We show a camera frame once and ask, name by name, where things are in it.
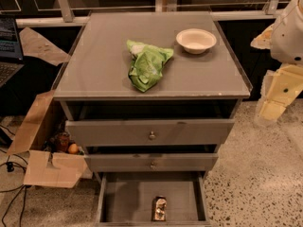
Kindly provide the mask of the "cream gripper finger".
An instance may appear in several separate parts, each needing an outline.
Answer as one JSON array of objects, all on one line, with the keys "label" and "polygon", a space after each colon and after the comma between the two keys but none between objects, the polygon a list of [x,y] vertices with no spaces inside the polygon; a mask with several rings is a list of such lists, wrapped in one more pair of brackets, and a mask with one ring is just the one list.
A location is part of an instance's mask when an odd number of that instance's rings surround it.
[{"label": "cream gripper finger", "polygon": [[285,112],[286,108],[277,102],[265,100],[258,115],[266,120],[276,121]]},{"label": "cream gripper finger", "polygon": [[270,49],[271,48],[271,37],[273,32],[273,26],[266,27],[250,45],[256,49]]}]

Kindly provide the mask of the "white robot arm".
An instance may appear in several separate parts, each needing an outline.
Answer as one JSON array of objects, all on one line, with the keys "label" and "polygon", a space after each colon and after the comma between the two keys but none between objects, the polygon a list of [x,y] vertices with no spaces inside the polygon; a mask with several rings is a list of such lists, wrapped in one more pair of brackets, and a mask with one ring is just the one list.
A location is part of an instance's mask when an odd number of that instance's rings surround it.
[{"label": "white robot arm", "polygon": [[258,121],[275,122],[303,91],[303,0],[291,0],[251,46],[281,63],[264,76],[256,112]]}]

